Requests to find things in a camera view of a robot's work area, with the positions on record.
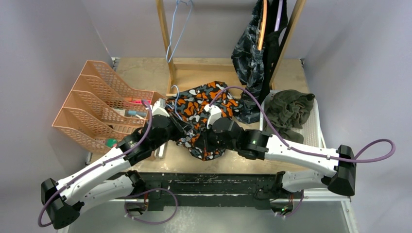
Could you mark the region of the white stapler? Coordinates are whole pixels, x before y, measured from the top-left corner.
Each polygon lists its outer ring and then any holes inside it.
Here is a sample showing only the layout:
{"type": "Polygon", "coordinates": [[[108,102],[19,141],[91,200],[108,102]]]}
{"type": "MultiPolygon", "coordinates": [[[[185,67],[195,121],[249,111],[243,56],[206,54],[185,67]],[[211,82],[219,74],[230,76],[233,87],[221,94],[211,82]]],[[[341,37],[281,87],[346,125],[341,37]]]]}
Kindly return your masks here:
{"type": "Polygon", "coordinates": [[[167,143],[161,145],[159,148],[157,148],[154,151],[154,157],[155,159],[164,159],[166,155],[166,150],[167,150],[167,143]]]}

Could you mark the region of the peach plastic file organizer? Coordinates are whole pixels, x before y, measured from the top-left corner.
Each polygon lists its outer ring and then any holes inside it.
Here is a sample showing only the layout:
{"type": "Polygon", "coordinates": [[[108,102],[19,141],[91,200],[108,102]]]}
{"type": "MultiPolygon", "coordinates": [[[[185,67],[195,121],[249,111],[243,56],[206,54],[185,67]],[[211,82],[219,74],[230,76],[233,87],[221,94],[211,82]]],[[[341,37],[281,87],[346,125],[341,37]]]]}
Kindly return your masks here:
{"type": "Polygon", "coordinates": [[[105,154],[112,148],[109,140],[121,140],[148,121],[148,114],[126,114],[147,113],[143,104],[131,100],[150,100],[152,105],[162,98],[158,92],[130,87],[107,63],[88,60],[52,125],[87,151],[105,154]]]}

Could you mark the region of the olive green shorts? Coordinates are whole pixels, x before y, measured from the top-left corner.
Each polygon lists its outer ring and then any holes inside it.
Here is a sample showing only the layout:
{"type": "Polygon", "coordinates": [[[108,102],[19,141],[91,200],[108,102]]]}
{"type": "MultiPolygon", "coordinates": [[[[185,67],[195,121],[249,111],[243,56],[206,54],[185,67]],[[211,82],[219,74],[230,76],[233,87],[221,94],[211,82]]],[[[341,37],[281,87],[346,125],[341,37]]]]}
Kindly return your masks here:
{"type": "Polygon", "coordinates": [[[302,129],[314,107],[315,95],[297,90],[284,90],[274,94],[265,105],[266,115],[280,136],[302,144],[304,136],[293,131],[302,129]]]}

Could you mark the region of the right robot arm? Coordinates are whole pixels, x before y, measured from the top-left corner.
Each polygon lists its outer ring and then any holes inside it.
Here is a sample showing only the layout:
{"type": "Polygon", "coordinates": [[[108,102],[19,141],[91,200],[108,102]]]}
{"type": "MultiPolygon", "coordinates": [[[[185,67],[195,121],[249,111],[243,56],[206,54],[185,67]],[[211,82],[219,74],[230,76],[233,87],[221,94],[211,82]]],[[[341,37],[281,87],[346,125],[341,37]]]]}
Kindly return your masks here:
{"type": "Polygon", "coordinates": [[[327,149],[294,143],[269,132],[245,130],[235,121],[222,117],[221,109],[215,105],[206,105],[205,111],[204,151],[232,150],[250,160],[280,161],[306,168],[301,172],[278,172],[273,184],[276,196],[283,198],[312,188],[326,188],[349,197],[355,194],[356,165],[349,146],[327,149]]]}

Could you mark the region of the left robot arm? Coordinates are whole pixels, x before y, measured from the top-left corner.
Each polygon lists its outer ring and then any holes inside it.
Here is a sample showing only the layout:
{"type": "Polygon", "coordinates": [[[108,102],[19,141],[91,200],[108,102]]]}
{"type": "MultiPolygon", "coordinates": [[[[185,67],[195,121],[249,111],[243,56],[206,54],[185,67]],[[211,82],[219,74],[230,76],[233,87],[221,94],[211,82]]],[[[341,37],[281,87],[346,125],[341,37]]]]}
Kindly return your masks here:
{"type": "Polygon", "coordinates": [[[146,125],[125,136],[104,156],[80,171],[60,180],[48,178],[40,185],[42,209],[37,217],[40,228],[62,229],[95,205],[119,197],[138,199],[145,185],[136,172],[123,173],[182,132],[165,99],[148,109],[146,125]]]}

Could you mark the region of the orange camouflage shorts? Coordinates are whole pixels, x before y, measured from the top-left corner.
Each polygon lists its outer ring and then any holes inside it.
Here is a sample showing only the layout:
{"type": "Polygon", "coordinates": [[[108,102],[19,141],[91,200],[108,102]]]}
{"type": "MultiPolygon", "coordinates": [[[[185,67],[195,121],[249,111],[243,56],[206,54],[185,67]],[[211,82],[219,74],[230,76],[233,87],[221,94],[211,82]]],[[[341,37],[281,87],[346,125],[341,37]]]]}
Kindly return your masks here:
{"type": "Polygon", "coordinates": [[[176,145],[187,148],[191,156],[202,161],[209,161],[224,155],[225,149],[216,149],[212,152],[204,152],[196,146],[200,132],[206,128],[209,113],[204,110],[217,94],[227,87],[227,84],[220,81],[213,81],[186,91],[180,92],[181,102],[184,101],[183,116],[184,122],[193,128],[189,133],[179,139],[176,145]]]}

